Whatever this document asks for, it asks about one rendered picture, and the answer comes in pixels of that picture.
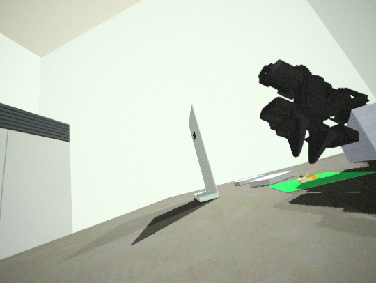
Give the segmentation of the green square mat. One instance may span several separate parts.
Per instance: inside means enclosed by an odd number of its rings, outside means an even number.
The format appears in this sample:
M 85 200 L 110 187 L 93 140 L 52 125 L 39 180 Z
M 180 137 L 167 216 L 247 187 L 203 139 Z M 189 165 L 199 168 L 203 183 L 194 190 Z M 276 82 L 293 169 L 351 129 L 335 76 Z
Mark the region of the green square mat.
M 318 185 L 333 183 L 336 181 L 354 178 L 357 176 L 363 176 L 363 175 L 371 174 L 371 173 L 374 173 L 374 172 L 325 172 L 325 173 L 317 174 L 318 178 L 311 180 L 311 181 L 298 183 L 297 180 L 293 180 L 287 183 L 269 186 L 269 188 L 282 190 L 284 192 L 293 192 L 296 190 L 311 188 L 311 187 L 315 187 Z

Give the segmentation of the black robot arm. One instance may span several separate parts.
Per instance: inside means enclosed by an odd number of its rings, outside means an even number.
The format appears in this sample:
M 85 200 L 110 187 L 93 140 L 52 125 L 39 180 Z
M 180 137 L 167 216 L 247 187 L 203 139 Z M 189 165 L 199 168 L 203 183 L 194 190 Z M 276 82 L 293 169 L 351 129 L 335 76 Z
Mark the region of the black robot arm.
M 258 83 L 269 88 L 276 89 L 277 94 L 293 100 L 295 96 L 307 90 L 321 91 L 324 96 L 330 99 L 330 103 L 324 106 L 324 112 L 335 117 L 330 120 L 345 125 L 350 119 L 352 109 L 367 105 L 370 100 L 368 95 L 358 93 L 348 88 L 332 88 L 329 82 L 326 82 L 319 75 L 312 75 L 309 68 L 300 64 L 293 66 L 279 59 L 275 64 L 263 66 L 258 75 Z M 351 98 L 351 96 L 354 96 Z M 285 133 L 276 128 L 281 122 L 281 117 L 277 116 L 276 120 L 269 123 L 271 130 L 275 130 L 276 135 L 287 139 Z

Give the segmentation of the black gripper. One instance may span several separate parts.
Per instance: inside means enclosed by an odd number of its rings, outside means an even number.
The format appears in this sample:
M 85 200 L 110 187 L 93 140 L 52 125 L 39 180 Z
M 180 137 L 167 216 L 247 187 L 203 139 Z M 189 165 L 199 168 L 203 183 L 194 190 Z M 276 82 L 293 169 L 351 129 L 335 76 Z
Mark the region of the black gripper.
M 359 131 L 338 123 L 329 126 L 323 121 L 330 118 L 324 106 L 330 103 L 321 91 L 307 90 L 298 93 L 294 102 L 277 96 L 266 104 L 260 119 L 272 123 L 277 116 L 281 122 L 276 128 L 288 139 L 293 157 L 299 157 L 304 141 L 308 142 L 308 163 L 315 164 L 326 148 L 336 148 L 359 141 Z M 305 138 L 306 131 L 309 135 Z

